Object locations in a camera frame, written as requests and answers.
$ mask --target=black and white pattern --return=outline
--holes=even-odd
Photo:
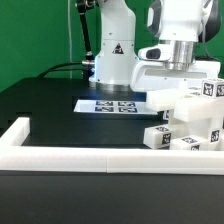
[[[136,107],[135,102],[126,102],[126,101],[121,101],[118,102],[119,107]]]
[[[188,144],[192,144],[192,143],[196,143],[197,140],[191,138],[191,137],[187,137],[187,138],[182,138],[182,141],[187,142]]]
[[[199,151],[200,150],[200,145],[194,145],[191,147],[191,151]]]
[[[138,113],[137,108],[132,107],[120,107],[119,108],[120,113]]]
[[[95,112],[113,113],[113,107],[95,107]]]
[[[114,105],[113,101],[96,101],[97,106],[109,106],[112,107]]]
[[[157,129],[158,131],[161,131],[161,132],[169,131],[168,128],[165,128],[165,127],[163,127],[163,126],[161,126],[161,127],[157,127],[156,129]]]
[[[211,142],[218,142],[219,141],[219,136],[220,136],[220,131],[216,130],[213,131],[211,134]]]
[[[162,145],[170,144],[170,141],[171,141],[171,133],[164,134]]]
[[[199,93],[199,92],[194,92],[194,93],[191,93],[191,95],[200,96],[201,93]]]
[[[224,96],[224,85],[218,85],[217,86],[217,97]]]
[[[214,84],[205,83],[203,88],[203,94],[206,96],[213,96]]]
[[[192,89],[192,90],[200,90],[201,88],[199,88],[199,87],[190,87],[189,89]]]

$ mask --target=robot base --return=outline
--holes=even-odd
[[[105,84],[105,83],[99,83],[99,82],[93,82],[93,81],[89,81],[89,87],[104,90],[104,91],[113,91],[113,92],[132,91],[130,88],[130,85]]]

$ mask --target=warning label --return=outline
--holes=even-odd
[[[113,54],[124,54],[124,51],[119,43],[117,44],[116,48],[114,49]]]

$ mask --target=white cube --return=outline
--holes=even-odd
[[[209,98],[224,97],[224,79],[203,80],[201,95]]]
[[[208,140],[195,135],[173,139],[170,150],[207,151]]]
[[[167,125],[146,128],[143,142],[153,149],[163,148],[170,145],[172,133]]]

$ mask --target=black cable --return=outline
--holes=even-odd
[[[68,63],[63,63],[63,64],[55,65],[55,66],[53,66],[53,67],[47,69],[46,71],[40,73],[37,77],[40,78],[40,79],[42,79],[42,78],[44,78],[44,76],[45,76],[48,72],[53,71],[53,70],[55,70],[55,69],[57,69],[57,68],[66,67],[66,66],[71,66],[71,65],[81,65],[81,64],[82,64],[81,61],[76,61],[76,62],[68,62]]]
[[[68,71],[90,71],[89,69],[84,69],[84,68],[72,68],[72,69],[55,69],[51,70],[49,72],[68,72]]]

